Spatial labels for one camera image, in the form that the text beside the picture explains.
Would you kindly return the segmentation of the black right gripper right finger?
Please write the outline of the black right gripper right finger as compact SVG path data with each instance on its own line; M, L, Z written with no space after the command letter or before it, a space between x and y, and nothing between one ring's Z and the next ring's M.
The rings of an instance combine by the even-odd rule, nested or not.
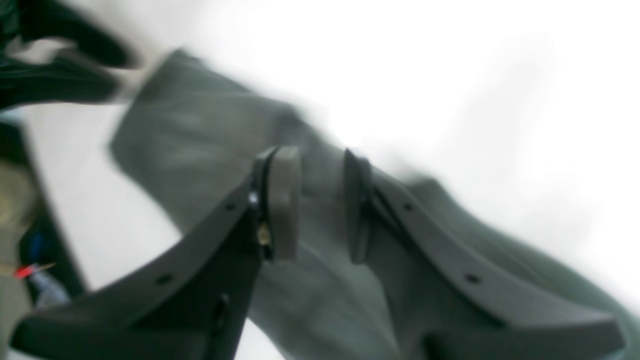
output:
M546 291L478 255L407 188L348 149L350 258L381 283L405 360L613 360L615 317Z

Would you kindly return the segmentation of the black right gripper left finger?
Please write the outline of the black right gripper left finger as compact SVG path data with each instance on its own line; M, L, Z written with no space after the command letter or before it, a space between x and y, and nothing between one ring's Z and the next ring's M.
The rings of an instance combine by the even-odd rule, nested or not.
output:
M261 153L247 178L149 264L25 317L13 357L231 360L263 264L294 260L302 166L294 146Z

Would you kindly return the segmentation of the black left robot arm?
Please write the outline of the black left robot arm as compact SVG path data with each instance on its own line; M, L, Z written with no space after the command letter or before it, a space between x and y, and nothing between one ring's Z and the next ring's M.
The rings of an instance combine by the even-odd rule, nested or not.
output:
M45 63L18 59L13 43L66 40ZM46 103L101 104L119 90L109 68L134 69L139 60L115 35L57 0L1 2L0 107Z

